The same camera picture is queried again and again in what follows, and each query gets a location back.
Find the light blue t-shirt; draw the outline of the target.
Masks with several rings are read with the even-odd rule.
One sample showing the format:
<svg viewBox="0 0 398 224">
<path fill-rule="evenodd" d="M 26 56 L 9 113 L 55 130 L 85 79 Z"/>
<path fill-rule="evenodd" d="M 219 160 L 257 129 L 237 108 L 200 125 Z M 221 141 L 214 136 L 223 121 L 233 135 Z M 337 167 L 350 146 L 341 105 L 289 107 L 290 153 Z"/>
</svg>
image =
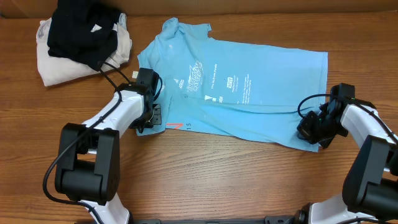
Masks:
<svg viewBox="0 0 398 224">
<path fill-rule="evenodd" d="M 216 40 L 210 31 L 171 18 L 138 55 L 163 81 L 162 124 L 144 134 L 179 129 L 318 151 L 297 126 L 325 102 L 328 54 Z"/>
</svg>

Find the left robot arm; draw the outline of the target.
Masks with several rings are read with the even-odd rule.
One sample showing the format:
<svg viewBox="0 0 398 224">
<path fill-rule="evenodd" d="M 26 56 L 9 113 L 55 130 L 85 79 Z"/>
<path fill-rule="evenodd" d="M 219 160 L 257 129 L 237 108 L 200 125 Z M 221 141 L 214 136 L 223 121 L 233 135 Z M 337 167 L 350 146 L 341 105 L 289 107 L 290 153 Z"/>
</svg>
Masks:
<svg viewBox="0 0 398 224">
<path fill-rule="evenodd" d="M 140 68 L 133 82 L 116 87 L 112 100 L 82 124 L 66 124 L 55 164 L 55 190 L 68 203 L 87 209 L 95 223 L 132 223 L 131 212 L 117 194 L 120 180 L 120 138 L 127 129 L 142 133 L 162 123 L 162 79 Z"/>
</svg>

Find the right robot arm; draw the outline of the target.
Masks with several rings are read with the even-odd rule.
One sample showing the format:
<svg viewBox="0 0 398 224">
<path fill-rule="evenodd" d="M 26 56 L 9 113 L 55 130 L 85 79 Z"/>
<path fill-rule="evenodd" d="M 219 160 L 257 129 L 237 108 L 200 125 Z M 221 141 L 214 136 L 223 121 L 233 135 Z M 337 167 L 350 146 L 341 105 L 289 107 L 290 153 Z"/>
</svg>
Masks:
<svg viewBox="0 0 398 224">
<path fill-rule="evenodd" d="M 298 138 L 327 148 L 335 136 L 352 135 L 359 147 L 340 195 L 309 203 L 289 223 L 389 223 L 397 219 L 397 135 L 379 117 L 376 107 L 355 97 L 353 85 L 340 83 L 329 101 L 302 116 Z"/>
</svg>

